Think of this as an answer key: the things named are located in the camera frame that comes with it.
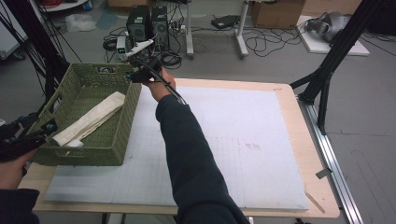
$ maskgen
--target dark sleeve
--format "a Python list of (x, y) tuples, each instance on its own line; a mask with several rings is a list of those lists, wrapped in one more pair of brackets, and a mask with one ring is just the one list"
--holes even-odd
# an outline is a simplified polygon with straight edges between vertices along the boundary
[(0, 223), (38, 224), (32, 213), (38, 193), (35, 189), (0, 189)]
[(187, 105), (173, 95), (156, 111), (178, 206), (177, 223), (248, 223), (230, 197), (201, 127)]

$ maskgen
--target beige cloth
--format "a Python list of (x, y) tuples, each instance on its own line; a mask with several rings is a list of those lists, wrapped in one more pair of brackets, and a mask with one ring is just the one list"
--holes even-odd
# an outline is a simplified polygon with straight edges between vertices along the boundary
[(64, 146), (71, 140), (81, 140), (88, 134), (95, 131), (106, 120), (111, 118), (119, 109), (121, 109), (125, 101), (125, 95), (116, 91), (109, 95), (99, 105), (96, 105), (88, 111), (79, 120), (67, 127), (62, 132), (53, 136), (53, 139), (59, 146)]

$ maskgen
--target woven plastic basket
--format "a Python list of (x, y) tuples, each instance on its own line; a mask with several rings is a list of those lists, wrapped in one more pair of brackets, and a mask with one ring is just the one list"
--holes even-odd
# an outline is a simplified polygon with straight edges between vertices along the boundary
[[(132, 69), (127, 64), (71, 64), (60, 87), (40, 113), (39, 121), (29, 131), (36, 131), (51, 119), (58, 125), (58, 130), (39, 148), (34, 161), (43, 165), (122, 165), (141, 91), (141, 84), (131, 83), (125, 77), (125, 73)], [(82, 139), (83, 147), (59, 147), (55, 143), (53, 135), (70, 126), (114, 91), (126, 96), (122, 109)]]

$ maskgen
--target gray floor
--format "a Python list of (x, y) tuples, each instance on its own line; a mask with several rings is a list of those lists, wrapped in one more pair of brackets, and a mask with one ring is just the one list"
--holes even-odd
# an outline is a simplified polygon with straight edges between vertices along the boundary
[[(84, 12), (78, 8), (57, 14), (59, 21), (72, 13), (91, 14), (95, 21), (101, 9)], [(103, 37), (110, 30), (125, 24), (119, 19), (109, 30), (65, 34), (64, 37), (84, 63), (102, 63), (105, 51)], [(182, 65), (171, 71), (176, 77), (240, 80), (253, 82), (291, 83), (315, 71), (325, 55), (308, 53), (304, 44), (287, 45), (267, 57), (258, 57), (251, 50), (241, 60), (235, 39), (230, 33), (194, 33), (193, 60), (180, 55)], [(396, 53), (396, 43), (371, 40)], [(364, 223), (396, 223), (396, 57), (384, 50), (361, 43), (369, 57), (347, 56), (336, 70), (329, 95), (326, 129), (332, 147), (344, 172), (346, 182), (360, 210)], [(67, 61), (78, 60), (64, 45)], [(304, 87), (295, 90), (300, 93)], [(0, 62), (0, 118), (12, 121), (20, 115), (36, 111), (43, 103), (35, 72), (28, 60), (11, 58)], [(347, 223), (337, 219), (310, 218), (311, 223)], [(100, 223), (101, 214), (38, 213), (47, 223)], [(255, 223), (295, 223), (293, 218), (256, 217)]]

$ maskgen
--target brown box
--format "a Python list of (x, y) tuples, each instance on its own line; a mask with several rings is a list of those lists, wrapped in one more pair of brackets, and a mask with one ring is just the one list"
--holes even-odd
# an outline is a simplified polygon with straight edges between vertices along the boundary
[(110, 7), (151, 6), (151, 0), (107, 0)]
[(302, 15), (319, 17), (333, 11), (352, 15), (360, 3), (361, 0), (306, 0)]
[(282, 0), (275, 4), (255, 3), (252, 11), (257, 28), (293, 29), (300, 18), (305, 0)]

